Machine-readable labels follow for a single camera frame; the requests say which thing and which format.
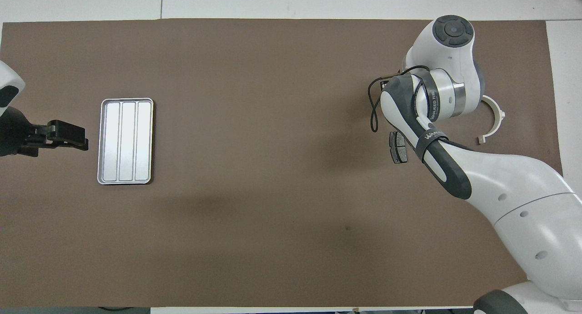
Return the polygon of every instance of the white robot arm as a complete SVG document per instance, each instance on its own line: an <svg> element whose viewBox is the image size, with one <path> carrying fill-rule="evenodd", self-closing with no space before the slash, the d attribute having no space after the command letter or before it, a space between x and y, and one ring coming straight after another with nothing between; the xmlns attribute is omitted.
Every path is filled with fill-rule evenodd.
<svg viewBox="0 0 582 314"><path fill-rule="evenodd" d="M384 84L382 112L437 181L489 219L531 281L484 295L476 313L582 311L580 198L539 160L473 152L433 125L474 111L481 100L474 40L464 18L428 24L405 57L406 73Z"/></svg>
<svg viewBox="0 0 582 314"><path fill-rule="evenodd" d="M38 148L89 149L82 127L58 120L46 125L31 124L23 113L10 107L24 88L22 78L0 61L0 157L15 154L37 157Z"/></svg>

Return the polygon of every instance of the circular button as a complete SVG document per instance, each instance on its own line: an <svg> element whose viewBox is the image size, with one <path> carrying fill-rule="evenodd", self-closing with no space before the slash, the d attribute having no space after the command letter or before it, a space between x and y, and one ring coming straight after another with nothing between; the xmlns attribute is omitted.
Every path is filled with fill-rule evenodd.
<svg viewBox="0 0 582 314"><path fill-rule="evenodd" d="M453 38L461 36L465 32L465 26L459 21L449 21L445 24L445 32Z"/></svg>

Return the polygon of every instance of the black cable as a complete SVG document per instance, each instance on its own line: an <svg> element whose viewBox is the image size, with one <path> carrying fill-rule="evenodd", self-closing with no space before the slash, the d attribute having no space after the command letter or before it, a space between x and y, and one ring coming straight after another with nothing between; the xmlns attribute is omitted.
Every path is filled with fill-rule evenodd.
<svg viewBox="0 0 582 314"><path fill-rule="evenodd" d="M424 93L426 93L426 86L424 86L424 82L422 82L422 80L420 80L420 82L418 82L418 85L416 86L416 89L414 89L414 93L412 94L412 101L413 103L411 104L413 108L416 108L416 106L414 105L414 103L416 102L416 95L418 95L418 90L420 90L420 87L424 88Z"/></svg>
<svg viewBox="0 0 582 314"><path fill-rule="evenodd" d="M425 65L416 65L416 66L412 66L409 69L405 69L405 71L403 71L402 73L399 73L397 75L404 75L408 72L410 72L413 69L426 69L426 70L430 70L427 66ZM372 99L372 86L374 86L374 84L376 84L376 82L378 81L382 81L382 80L389 80L390 78L393 78L394 76L381 76L376 78L374 81L372 81L370 83L370 85L368 86L368 100L370 100L370 105L372 106L372 114L370 115L370 129L372 129L372 132L376 133L378 131L378 113L376 113L376 108L378 107L378 104L380 104L380 98L378 98L378 100L376 100L376 102ZM422 80L421 83L418 84L418 86L416 86L416 90L414 91L414 96L416 97L416 93L418 92L418 88L420 87L420 85L422 84Z"/></svg>
<svg viewBox="0 0 582 314"><path fill-rule="evenodd" d="M133 307L120 307L120 308L107 308L107 307L99 307L102 310L107 310L108 312L119 312L120 310L126 310Z"/></svg>

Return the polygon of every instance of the black strap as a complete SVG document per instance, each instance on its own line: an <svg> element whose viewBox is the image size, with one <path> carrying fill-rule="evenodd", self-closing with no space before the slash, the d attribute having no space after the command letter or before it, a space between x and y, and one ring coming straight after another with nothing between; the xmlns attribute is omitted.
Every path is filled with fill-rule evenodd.
<svg viewBox="0 0 582 314"><path fill-rule="evenodd" d="M414 73L414 75L422 80L428 105L427 117L431 122L434 122L438 119L438 114L441 112L441 97L438 94L437 84L429 71L420 71Z"/></svg>
<svg viewBox="0 0 582 314"><path fill-rule="evenodd" d="M416 156L420 158L420 161L424 162L424 160L422 160L422 157L424 157L424 152L426 152L426 148L428 148L428 145L439 138L445 138L449 140L445 132L435 128L428 129L424 131L423 134L420 134L420 136L418 137L418 142L416 143L416 149L414 150L416 152Z"/></svg>

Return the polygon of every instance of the brown mat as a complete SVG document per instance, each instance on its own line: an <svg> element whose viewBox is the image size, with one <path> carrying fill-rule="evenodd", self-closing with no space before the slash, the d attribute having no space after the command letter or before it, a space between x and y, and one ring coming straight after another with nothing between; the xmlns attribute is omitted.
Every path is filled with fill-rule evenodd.
<svg viewBox="0 0 582 314"><path fill-rule="evenodd" d="M471 305L525 280L489 222L370 132L369 81L427 21L4 24L29 121L90 150L0 159L0 306ZM491 111L439 124L561 170L545 23L474 22ZM156 102L154 179L96 181L100 103Z"/></svg>

